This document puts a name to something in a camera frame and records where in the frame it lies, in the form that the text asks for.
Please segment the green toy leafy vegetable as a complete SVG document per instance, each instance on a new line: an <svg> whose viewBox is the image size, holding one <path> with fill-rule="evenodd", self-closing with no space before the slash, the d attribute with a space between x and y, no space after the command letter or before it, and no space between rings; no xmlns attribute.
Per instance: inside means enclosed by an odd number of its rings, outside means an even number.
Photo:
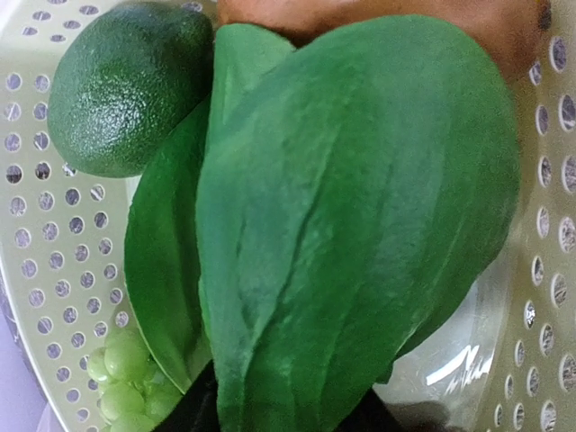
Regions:
<svg viewBox="0 0 576 432"><path fill-rule="evenodd" d="M443 325L518 201L514 104L450 22L392 15L302 48L217 30L211 99L139 181L124 272L186 398L166 431L332 431Z"/></svg>

